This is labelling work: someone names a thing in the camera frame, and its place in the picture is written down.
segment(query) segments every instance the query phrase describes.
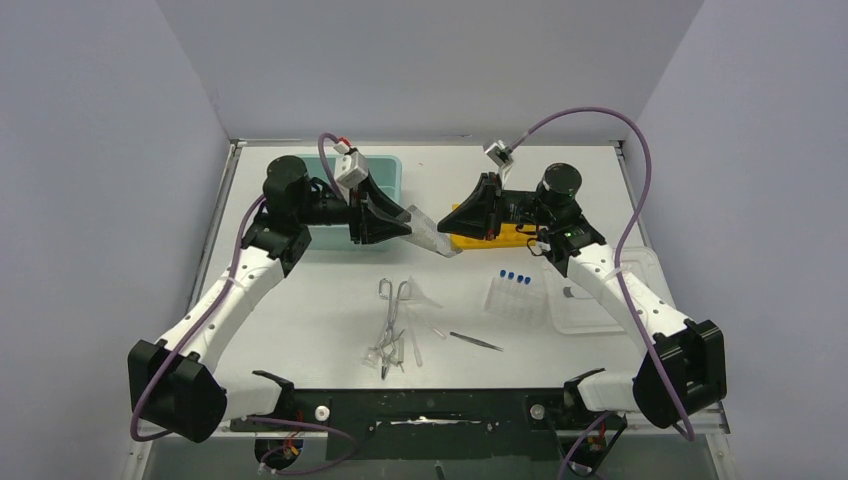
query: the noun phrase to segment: yellow tray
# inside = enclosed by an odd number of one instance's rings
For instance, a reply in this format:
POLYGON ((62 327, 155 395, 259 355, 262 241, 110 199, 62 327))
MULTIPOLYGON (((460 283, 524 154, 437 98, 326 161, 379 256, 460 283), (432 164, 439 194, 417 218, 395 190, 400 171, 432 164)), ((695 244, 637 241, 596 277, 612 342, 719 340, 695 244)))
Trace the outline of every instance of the yellow tray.
MULTIPOLYGON (((454 204, 453 209, 456 210, 458 206, 459 204, 454 204)), ((527 235, 516 232, 516 225, 503 225, 501 227, 501 234, 495 237, 494 240, 477 240, 476 238, 451 234, 451 241, 463 250, 526 247, 527 235)), ((536 240, 530 240, 530 245, 536 245, 536 240)))

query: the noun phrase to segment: black metal base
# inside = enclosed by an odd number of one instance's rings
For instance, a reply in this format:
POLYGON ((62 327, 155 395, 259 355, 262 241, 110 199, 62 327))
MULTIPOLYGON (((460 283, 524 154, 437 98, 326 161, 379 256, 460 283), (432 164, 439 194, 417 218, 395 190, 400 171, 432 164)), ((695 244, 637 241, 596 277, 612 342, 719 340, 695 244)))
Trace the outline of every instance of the black metal base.
MULTIPOLYGON (((330 409, 327 422, 361 442, 357 460, 469 459, 522 456, 533 461, 559 458, 557 430, 585 429, 594 419, 566 407, 562 389, 513 390, 297 390, 296 410, 315 422, 315 408, 330 409), (530 417, 530 407, 545 407, 546 420, 530 417)), ((609 428, 618 428, 617 419, 609 428)), ((286 430, 251 421, 233 421, 233 431, 286 430)), ((350 449, 329 437, 327 458, 350 449)))

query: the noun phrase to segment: metal tweezers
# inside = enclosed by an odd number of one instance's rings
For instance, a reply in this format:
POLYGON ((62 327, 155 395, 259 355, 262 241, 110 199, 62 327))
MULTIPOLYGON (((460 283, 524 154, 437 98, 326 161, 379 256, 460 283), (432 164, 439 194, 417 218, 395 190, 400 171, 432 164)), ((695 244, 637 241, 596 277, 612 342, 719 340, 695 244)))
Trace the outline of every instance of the metal tweezers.
POLYGON ((491 343, 486 343, 483 340, 477 340, 476 338, 465 336, 461 333, 451 332, 452 337, 456 337, 460 340, 465 340, 468 343, 473 343, 474 345, 478 345, 481 347, 491 348, 492 350, 497 350, 499 352, 503 352, 503 348, 492 345, 491 343))

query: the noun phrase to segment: silver screw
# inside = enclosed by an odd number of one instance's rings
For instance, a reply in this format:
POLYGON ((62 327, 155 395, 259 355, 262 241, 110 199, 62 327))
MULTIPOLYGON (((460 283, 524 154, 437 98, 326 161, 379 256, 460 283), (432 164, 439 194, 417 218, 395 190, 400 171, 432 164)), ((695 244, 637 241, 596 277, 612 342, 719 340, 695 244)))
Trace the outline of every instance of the silver screw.
POLYGON ((328 418, 330 418, 330 409, 324 405, 318 405, 315 408, 315 420, 326 422, 328 418))
POLYGON ((533 420, 542 420, 545 418, 545 407, 539 405, 533 405, 530 407, 530 416, 533 417, 533 420))

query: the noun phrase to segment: clear plastic container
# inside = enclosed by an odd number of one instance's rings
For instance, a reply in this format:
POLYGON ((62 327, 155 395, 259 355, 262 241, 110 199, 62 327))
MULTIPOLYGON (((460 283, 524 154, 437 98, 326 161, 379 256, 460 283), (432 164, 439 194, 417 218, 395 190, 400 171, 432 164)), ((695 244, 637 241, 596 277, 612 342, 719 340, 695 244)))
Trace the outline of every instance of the clear plastic container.
MULTIPOLYGON (((636 275, 669 305, 674 305, 657 254, 647 247, 626 247, 621 252, 622 266, 636 275)), ((548 292, 551 324, 564 335, 623 332, 624 329, 600 306, 594 297, 577 286, 549 263, 542 264, 542 278, 548 292)))
POLYGON ((548 292, 542 282, 525 284, 507 277, 492 279, 483 309, 529 327, 541 326, 550 318, 548 292))

